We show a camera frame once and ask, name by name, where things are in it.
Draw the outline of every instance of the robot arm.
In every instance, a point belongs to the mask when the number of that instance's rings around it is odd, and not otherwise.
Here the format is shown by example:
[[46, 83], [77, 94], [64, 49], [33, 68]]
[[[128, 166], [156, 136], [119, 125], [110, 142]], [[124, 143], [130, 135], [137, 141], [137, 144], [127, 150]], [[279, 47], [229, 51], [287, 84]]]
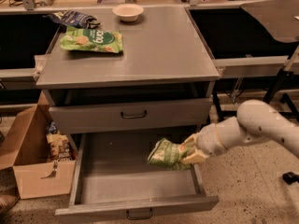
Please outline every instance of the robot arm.
[[270, 105], [258, 101], [244, 102], [231, 117], [217, 124], [209, 124], [185, 143], [194, 142], [197, 152], [182, 162], [195, 163], [210, 156], [219, 156], [232, 147], [249, 146], [274, 140], [299, 158], [299, 126], [282, 117]]

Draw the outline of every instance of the open cardboard box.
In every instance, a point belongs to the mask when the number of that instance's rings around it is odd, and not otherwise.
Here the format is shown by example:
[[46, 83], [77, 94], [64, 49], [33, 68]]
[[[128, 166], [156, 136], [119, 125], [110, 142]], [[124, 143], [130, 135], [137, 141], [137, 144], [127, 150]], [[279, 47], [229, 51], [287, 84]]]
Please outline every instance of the open cardboard box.
[[46, 105], [35, 105], [19, 113], [0, 146], [0, 169], [12, 167], [22, 199], [68, 194], [71, 190], [75, 161], [49, 162]]

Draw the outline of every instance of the green chip bag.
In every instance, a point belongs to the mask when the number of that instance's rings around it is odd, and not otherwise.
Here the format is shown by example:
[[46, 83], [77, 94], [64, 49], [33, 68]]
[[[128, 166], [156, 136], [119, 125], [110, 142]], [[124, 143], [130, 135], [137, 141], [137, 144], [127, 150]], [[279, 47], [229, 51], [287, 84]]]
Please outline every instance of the green chip bag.
[[86, 50], [94, 52], [120, 53], [122, 49], [121, 32], [105, 32], [97, 29], [81, 29], [68, 26], [60, 47], [66, 50]]
[[148, 157], [148, 164], [164, 167], [170, 170], [186, 170], [192, 167], [191, 164], [180, 162], [187, 156], [191, 148], [178, 145], [163, 138], [157, 142], [156, 147]]

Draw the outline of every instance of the concrete floor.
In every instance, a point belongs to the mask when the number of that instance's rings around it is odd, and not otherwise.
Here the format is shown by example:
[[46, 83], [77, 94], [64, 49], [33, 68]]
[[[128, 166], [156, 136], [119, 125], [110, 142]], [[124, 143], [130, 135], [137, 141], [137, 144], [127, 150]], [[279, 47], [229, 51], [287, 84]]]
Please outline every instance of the concrete floor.
[[[238, 98], [261, 97], [261, 94], [246, 94]], [[236, 109], [228, 98], [221, 98], [223, 109]], [[279, 110], [286, 106], [274, 101]], [[217, 121], [215, 107], [211, 109], [212, 121]], [[11, 112], [2, 112], [0, 131], [6, 133], [14, 120]], [[200, 164], [206, 195], [217, 195], [220, 202], [209, 212], [152, 217], [138, 224], [181, 223], [249, 223], [293, 224], [299, 219], [299, 184], [287, 185], [282, 175], [289, 171], [299, 174], [299, 160], [274, 142], [251, 147], [236, 147], [218, 158], [210, 158]], [[55, 196], [33, 200], [20, 200], [0, 219], [0, 223], [60, 224], [54, 212], [68, 206], [69, 196]], [[120, 220], [101, 222], [129, 224], [135, 221]]]

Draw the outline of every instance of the gray drawer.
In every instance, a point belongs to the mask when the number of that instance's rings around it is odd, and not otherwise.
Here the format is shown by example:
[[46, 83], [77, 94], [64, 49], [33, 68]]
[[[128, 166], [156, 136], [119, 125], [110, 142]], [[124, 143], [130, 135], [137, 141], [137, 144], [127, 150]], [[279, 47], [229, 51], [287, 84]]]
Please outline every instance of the gray drawer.
[[82, 223], [212, 209], [219, 199], [205, 195], [197, 165], [168, 171], [147, 164], [162, 136], [178, 141], [184, 135], [186, 127], [83, 134], [70, 205], [55, 215]]
[[96, 133], [206, 123], [210, 98], [175, 101], [52, 107], [62, 133]]

